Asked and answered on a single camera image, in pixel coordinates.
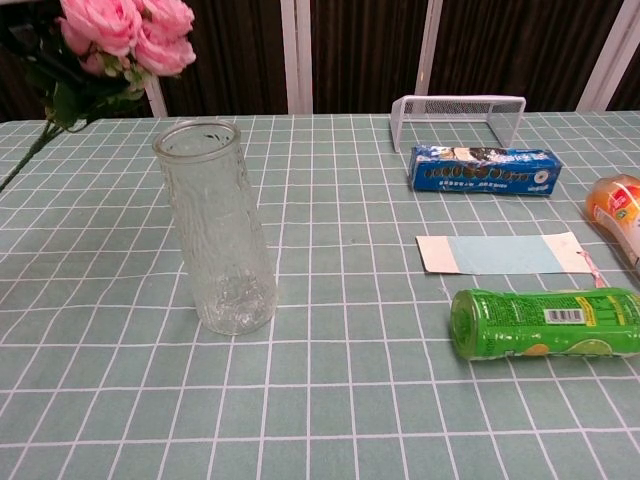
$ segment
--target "flower stem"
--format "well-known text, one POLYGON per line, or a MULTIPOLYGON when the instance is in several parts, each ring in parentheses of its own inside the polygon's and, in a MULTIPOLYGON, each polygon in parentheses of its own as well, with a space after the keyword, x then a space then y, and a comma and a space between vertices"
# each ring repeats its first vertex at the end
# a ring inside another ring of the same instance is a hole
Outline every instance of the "flower stem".
POLYGON ((20 170, 22 170, 24 166, 29 163, 29 160, 31 160, 36 153, 42 150, 51 140, 56 138, 62 132, 64 132, 64 130, 61 127, 48 120, 38 139, 29 148, 29 151, 24 155, 24 157, 22 157, 22 160, 20 160, 20 162, 15 167, 13 167, 13 170, 11 170, 9 175, 7 175, 7 177, 2 181, 2 184, 0 185, 0 193, 2 193, 5 187, 9 185, 9 183, 11 183, 11 180, 13 180, 16 175, 20 173, 20 170))

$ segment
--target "vase rim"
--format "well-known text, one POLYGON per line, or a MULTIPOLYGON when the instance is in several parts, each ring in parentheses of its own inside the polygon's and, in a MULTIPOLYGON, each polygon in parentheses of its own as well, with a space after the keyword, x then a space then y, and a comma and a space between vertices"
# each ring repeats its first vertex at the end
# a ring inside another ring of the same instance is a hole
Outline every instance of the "vase rim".
POLYGON ((223 156, 230 150, 236 148, 236 145, 240 143, 240 136, 241 133, 238 126, 235 123, 228 122, 226 120, 188 120, 185 122, 179 122, 158 134, 153 141, 152 147, 155 154, 162 161, 174 164, 202 163, 223 156), (171 137, 201 126, 223 127, 228 129, 232 136, 225 145, 221 147, 213 147, 210 150, 199 152, 197 154, 180 155, 171 153, 164 148, 165 142, 167 142, 171 137))

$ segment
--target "orange bottle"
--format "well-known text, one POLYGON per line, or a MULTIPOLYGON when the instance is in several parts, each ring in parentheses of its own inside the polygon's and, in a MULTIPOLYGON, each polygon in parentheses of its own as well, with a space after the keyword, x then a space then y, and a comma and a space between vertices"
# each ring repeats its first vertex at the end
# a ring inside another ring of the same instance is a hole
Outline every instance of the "orange bottle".
POLYGON ((640 271, 640 180, 630 175, 601 178, 587 196, 589 218, 616 237, 640 271))

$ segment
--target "paper card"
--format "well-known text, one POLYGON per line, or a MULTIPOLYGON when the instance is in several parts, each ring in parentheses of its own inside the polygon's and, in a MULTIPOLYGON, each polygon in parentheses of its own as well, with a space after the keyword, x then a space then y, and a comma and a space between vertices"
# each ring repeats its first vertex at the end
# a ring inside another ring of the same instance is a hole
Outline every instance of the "paper card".
POLYGON ((572 232, 494 237, 416 237, 432 273, 591 273, 572 232))

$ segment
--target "lime graphic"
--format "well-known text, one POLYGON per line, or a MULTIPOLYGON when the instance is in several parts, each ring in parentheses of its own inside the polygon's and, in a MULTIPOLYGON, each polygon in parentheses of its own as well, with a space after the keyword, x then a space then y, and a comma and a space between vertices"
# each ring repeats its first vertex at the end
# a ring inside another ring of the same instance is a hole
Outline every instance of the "lime graphic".
POLYGON ((570 355, 613 355, 613 350, 607 342, 590 339, 576 343, 565 353, 570 355))
POLYGON ((531 345, 524 352, 522 352, 523 355, 532 357, 538 355, 546 355, 547 353, 549 353, 549 347, 547 347, 544 343, 536 343, 535 345, 531 345))

